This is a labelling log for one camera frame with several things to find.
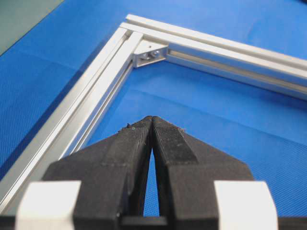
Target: clamp jaw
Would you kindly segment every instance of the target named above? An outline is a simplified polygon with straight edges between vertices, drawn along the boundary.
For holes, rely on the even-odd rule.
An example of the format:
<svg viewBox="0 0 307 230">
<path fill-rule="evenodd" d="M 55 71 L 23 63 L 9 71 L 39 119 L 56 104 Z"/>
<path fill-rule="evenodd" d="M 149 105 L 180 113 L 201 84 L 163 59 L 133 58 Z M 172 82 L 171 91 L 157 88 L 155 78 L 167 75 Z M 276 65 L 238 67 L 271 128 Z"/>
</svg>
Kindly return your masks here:
<svg viewBox="0 0 307 230">
<path fill-rule="evenodd" d="M 143 217 L 152 150 L 160 217 Z M 254 181 L 246 164 L 156 116 L 128 124 L 118 133 L 52 163 L 42 180 L 39 183 L 81 182 L 73 207 L 62 219 L 66 224 L 57 223 L 58 227 L 70 227 L 60 229 L 278 229 L 270 192 L 264 182 Z M 52 191 L 49 194 L 46 199 L 53 198 Z M 17 230 L 39 229 L 24 207 L 27 197 L 26 192 L 16 216 Z M 46 217 L 49 226 L 55 226 L 54 221 Z M 298 226 L 306 223 L 300 220 Z"/>
</svg>

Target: white clamp pad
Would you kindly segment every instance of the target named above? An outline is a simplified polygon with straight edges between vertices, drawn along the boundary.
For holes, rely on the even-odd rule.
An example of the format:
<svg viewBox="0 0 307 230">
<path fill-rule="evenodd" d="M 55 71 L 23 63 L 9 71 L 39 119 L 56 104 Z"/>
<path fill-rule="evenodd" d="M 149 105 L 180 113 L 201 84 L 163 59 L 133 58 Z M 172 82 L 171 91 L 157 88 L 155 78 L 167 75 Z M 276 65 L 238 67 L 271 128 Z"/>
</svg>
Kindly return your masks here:
<svg viewBox="0 0 307 230">
<path fill-rule="evenodd" d="M 16 230 L 73 230 L 81 181 L 32 182 L 17 210 Z"/>
<path fill-rule="evenodd" d="M 214 181 L 219 230 L 278 230 L 275 204 L 262 181 Z"/>
</svg>

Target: blue cutting mat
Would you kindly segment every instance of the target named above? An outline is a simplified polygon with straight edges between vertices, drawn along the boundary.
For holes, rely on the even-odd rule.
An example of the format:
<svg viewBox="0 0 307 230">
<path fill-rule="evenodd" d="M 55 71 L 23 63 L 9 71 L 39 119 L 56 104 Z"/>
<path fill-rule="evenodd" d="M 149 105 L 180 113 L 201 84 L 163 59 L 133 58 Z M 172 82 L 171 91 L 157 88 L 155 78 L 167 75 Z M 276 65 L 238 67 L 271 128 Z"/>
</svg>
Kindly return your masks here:
<svg viewBox="0 0 307 230">
<path fill-rule="evenodd" d="M 157 115 L 246 162 L 280 216 L 307 215 L 307 102 L 168 62 L 135 69 L 88 145 Z M 153 158 L 145 215 L 157 215 Z"/>
<path fill-rule="evenodd" d="M 107 42 L 128 13 L 307 59 L 306 12 L 307 5 L 300 0 L 156 0 L 154 4 L 148 4 L 144 0 L 65 0 L 0 56 L 0 178 L 18 158 L 83 73 L 97 50 Z M 106 132 L 108 135 L 113 134 L 124 123 L 139 120 L 150 113 L 161 115 L 170 122 L 186 127 L 190 134 L 203 138 L 227 152 L 232 149 L 231 146 L 237 146 L 236 148 L 240 147 L 242 151 L 244 149 L 251 154 L 256 151 L 252 145 L 254 142 L 263 145 L 264 142 L 274 143 L 272 138 L 265 137 L 265 134 L 281 138 L 278 140 L 285 145 L 288 142 L 305 145 L 305 102 L 270 92 L 259 93 L 258 89 L 252 90 L 237 83 L 224 86 L 223 92 L 228 95 L 221 97 L 218 80 L 212 80 L 209 86 L 201 84 L 202 87 L 209 87 L 202 88 L 198 86 L 196 80 L 193 80 L 198 76 L 197 71 L 172 66 L 161 63 L 134 71 L 127 82 L 131 83 L 135 79 L 134 86 L 141 83 L 138 79 L 146 78 L 151 72 L 155 74 L 151 75 L 148 82 L 142 86 L 143 90 L 128 87 L 134 92 L 131 95 L 127 93 L 126 84 L 116 100 L 117 104 L 115 102 L 113 107 L 119 106 L 119 100 L 130 98 L 133 107 L 142 110 L 142 113 L 137 112 L 133 116 L 127 111 L 122 117 L 114 116 L 112 119 L 106 117 L 101 125 L 108 124 L 113 128 L 103 132 L 100 127 L 98 131 L 102 132 L 102 136 L 95 135 L 97 138 L 93 138 L 92 141 L 98 141 Z M 189 78 L 181 77 L 183 73 Z M 205 76 L 202 73 L 201 78 L 213 77 Z M 181 78 L 192 80 L 187 82 L 178 80 Z M 173 92 L 170 88 L 161 87 L 165 81 L 172 82 L 174 90 L 184 87 L 192 87 L 195 90 L 187 88 L 186 92 L 182 90 Z M 150 89 L 159 91 L 154 100 L 149 100 L 152 95 Z M 182 124 L 183 117 L 186 122 L 191 123 L 191 126 Z M 208 127 L 199 131 L 199 125 L 192 125 L 194 121 L 197 124 L 210 122 L 212 125 L 207 124 Z M 247 134 L 246 131 L 243 136 L 235 124 L 249 127 L 250 133 Z M 226 141 L 223 137 L 226 134 L 221 130 L 224 132 L 228 130 L 231 133 L 232 138 L 227 139 L 232 141 L 231 145 L 219 142 Z M 262 133 L 262 139 L 253 139 L 253 132 Z M 287 144 L 288 148 L 304 150 L 303 147 L 294 147 L 292 144 Z M 282 161 L 281 166 L 291 162 L 294 164 L 288 158 L 304 162 L 304 159 L 299 157 L 303 154 L 294 157 L 288 154 L 290 150 L 285 152 L 287 148 L 282 144 L 276 144 L 276 149 L 269 155 L 276 155 L 278 147 L 281 148 L 281 154 L 284 153 L 283 157 L 276 159 Z M 240 152 L 236 151 L 237 157 L 243 158 Z M 262 154 L 261 157 L 262 166 L 270 163 L 266 159 L 268 154 Z M 306 173 L 300 170 L 300 165 L 295 166 L 298 167 L 294 170 L 298 173 L 297 177 L 303 181 Z M 277 169 L 269 169 L 280 175 Z M 257 174 L 257 169 L 252 168 L 252 170 Z M 306 203 L 303 200 L 305 196 L 299 189 L 303 183 L 299 183 L 299 188 L 286 186 L 288 183 L 294 184 L 292 174 L 286 174 L 284 178 L 286 176 L 290 176 L 291 179 L 285 179 L 280 186 L 291 190 L 293 201 L 287 199 L 285 202 L 293 205 L 284 205 L 285 208 L 281 209 L 279 202 L 284 200 L 284 190 L 281 193 L 274 192 L 279 213 L 301 215 L 305 212 L 306 214 Z M 273 184 L 275 180 L 271 178 L 271 181 L 270 184 Z"/>
</svg>

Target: bolt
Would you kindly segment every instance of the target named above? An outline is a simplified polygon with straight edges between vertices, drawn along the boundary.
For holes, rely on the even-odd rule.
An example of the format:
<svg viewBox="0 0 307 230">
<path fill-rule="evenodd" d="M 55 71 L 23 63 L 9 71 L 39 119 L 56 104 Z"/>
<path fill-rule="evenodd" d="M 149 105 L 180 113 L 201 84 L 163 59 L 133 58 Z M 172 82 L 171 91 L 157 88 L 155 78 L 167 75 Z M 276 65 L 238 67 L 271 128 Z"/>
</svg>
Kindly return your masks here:
<svg viewBox="0 0 307 230">
<path fill-rule="evenodd" d="M 154 50 L 154 51 L 150 52 L 150 56 L 152 56 L 153 58 L 158 58 L 160 56 L 160 51 Z"/>
<path fill-rule="evenodd" d="M 140 55 L 140 59 L 142 59 L 142 60 L 149 60 L 150 56 L 148 56 L 148 53 L 144 53 L 144 54 Z"/>
</svg>

